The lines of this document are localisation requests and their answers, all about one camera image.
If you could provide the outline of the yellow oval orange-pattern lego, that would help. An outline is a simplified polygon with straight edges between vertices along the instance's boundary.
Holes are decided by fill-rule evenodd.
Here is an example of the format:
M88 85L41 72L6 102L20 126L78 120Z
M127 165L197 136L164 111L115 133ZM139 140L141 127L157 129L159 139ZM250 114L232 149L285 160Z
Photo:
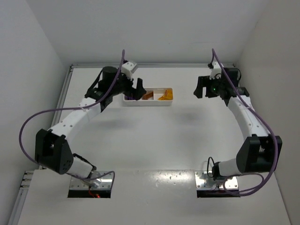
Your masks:
M172 89L166 89L164 97L167 99L173 99L173 90Z

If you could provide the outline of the brown lego brick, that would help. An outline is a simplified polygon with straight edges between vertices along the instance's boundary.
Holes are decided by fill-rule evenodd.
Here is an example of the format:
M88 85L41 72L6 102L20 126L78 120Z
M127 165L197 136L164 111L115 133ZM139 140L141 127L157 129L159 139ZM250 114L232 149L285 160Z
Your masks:
M146 93L142 96L142 100L149 100L154 98L154 91L146 91Z

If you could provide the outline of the purple oval flower lego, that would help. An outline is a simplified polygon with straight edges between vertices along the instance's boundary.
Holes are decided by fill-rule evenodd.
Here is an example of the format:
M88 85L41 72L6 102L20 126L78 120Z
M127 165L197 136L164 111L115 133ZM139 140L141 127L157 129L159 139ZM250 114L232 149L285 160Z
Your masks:
M126 100L126 101L129 101L129 100L135 100L135 98L134 97L129 97L129 96L124 96L124 99Z

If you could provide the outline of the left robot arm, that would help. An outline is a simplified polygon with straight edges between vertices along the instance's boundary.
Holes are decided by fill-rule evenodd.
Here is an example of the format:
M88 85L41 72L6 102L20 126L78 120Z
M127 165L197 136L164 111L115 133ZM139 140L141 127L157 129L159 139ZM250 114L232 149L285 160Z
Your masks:
M137 64L126 62L119 68L103 67L88 88L78 107L62 121L48 130L36 134L35 160L38 164L58 174L68 174L81 180L95 179L96 167L88 160L73 153L70 143L77 133L113 101L113 97L124 94L139 100L146 93L142 79L133 87L133 73Z

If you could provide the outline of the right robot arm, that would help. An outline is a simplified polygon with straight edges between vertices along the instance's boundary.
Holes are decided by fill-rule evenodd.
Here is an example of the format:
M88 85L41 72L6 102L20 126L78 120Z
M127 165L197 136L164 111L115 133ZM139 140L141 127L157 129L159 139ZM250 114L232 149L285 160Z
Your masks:
M215 162L210 173L214 180L246 173L273 173L282 148L280 136L272 135L256 117L250 94L239 86L238 69L212 70L211 75L198 77L194 95L197 98L220 97L233 113L244 143L235 158Z

